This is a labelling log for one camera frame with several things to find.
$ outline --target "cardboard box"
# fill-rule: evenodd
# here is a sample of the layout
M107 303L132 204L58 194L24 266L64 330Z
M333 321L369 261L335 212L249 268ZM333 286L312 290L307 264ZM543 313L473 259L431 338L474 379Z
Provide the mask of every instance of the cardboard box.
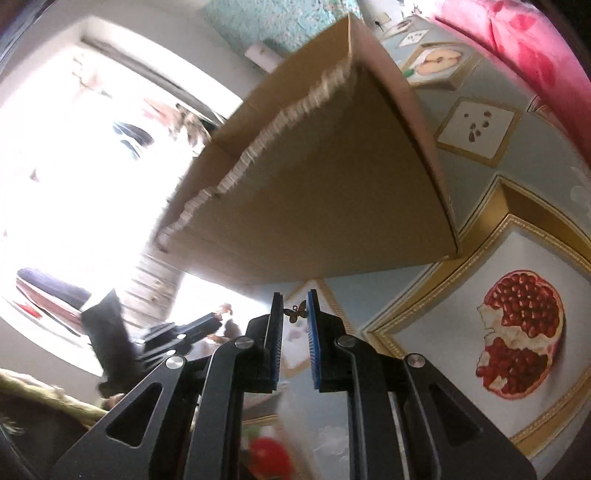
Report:
M365 25L340 20L261 82L195 159L155 245L226 286L459 253L433 137Z

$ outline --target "pink sofa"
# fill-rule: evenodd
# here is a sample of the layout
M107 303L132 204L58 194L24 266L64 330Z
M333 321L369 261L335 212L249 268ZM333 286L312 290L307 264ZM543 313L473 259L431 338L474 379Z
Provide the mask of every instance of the pink sofa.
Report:
M511 66L544 98L591 166L591 82L540 11L514 0L445 0L436 18Z

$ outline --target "pomegranate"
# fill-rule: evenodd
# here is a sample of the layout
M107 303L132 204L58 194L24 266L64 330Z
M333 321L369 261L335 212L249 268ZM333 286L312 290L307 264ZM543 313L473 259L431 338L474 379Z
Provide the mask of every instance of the pomegranate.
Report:
M544 381L564 328L558 291L537 273L504 275L478 307L489 333L476 376L491 392L508 400L532 393Z

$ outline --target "wooden panel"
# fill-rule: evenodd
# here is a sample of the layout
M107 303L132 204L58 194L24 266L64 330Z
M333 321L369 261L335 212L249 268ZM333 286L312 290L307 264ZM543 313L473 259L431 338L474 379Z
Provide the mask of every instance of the wooden panel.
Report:
M148 254L138 260L133 278L119 295L124 319L138 327L165 322L184 273Z

